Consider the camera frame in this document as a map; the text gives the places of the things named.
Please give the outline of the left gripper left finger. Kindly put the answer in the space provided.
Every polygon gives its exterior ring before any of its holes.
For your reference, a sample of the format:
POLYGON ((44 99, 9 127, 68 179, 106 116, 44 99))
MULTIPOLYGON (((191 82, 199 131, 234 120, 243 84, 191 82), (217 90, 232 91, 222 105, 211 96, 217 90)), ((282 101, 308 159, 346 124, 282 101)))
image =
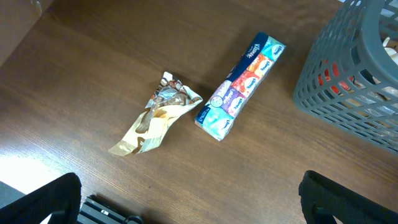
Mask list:
POLYGON ((76 224, 80 212, 81 182, 70 172, 1 209, 1 223, 76 224))

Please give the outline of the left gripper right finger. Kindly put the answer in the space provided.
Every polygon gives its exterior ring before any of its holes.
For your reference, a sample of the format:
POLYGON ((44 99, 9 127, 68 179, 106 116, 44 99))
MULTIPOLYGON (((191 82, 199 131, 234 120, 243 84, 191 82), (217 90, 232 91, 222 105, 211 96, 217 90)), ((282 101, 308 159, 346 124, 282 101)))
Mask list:
POLYGON ((397 213, 313 171, 298 188, 307 223, 397 223, 397 213))

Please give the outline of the grey plastic shopping basket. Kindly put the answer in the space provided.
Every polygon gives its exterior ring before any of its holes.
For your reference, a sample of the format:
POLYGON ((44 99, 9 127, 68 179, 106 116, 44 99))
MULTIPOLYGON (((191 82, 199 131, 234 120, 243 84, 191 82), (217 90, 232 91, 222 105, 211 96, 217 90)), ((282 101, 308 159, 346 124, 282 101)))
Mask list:
POLYGON ((293 101, 397 152, 397 1, 345 1, 313 43, 293 101))

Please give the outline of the orange pasta package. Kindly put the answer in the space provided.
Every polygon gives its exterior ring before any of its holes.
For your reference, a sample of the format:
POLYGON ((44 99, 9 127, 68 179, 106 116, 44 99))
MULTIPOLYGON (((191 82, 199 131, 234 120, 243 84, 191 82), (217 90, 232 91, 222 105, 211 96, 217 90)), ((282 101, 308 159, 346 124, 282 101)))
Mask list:
POLYGON ((347 75, 337 63, 318 75, 313 87, 333 121, 364 121, 364 127, 397 127, 397 88, 380 81, 363 69, 347 75))

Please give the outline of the Kleenex tissue multipack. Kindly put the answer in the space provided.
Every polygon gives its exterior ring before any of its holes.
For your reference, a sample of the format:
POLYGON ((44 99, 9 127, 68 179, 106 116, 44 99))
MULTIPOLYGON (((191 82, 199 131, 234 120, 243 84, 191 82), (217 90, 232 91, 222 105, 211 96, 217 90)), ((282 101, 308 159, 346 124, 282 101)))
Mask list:
POLYGON ((284 50, 283 43, 258 32, 239 62, 197 114, 195 124, 218 141, 223 140, 284 50))

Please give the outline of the brown white snack bag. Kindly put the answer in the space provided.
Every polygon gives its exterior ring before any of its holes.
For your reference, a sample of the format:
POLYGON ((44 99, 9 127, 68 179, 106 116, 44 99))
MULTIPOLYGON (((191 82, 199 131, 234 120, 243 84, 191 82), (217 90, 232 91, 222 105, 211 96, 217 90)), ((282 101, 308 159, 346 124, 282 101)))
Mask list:
POLYGON ((199 94, 184 85, 176 76, 164 72, 144 111, 109 152, 126 156, 159 147, 171 125, 202 101, 199 94))

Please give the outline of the white brown panko bag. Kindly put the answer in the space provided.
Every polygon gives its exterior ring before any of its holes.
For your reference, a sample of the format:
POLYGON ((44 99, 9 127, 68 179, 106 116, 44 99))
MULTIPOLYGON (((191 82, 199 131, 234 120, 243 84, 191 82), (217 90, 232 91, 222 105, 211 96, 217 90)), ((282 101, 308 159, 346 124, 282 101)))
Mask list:
POLYGON ((390 56, 390 58, 398 64, 398 53, 397 53, 397 46, 398 43, 396 40, 392 40, 390 37, 386 37, 384 41, 382 42, 382 46, 384 47, 384 50, 390 56))

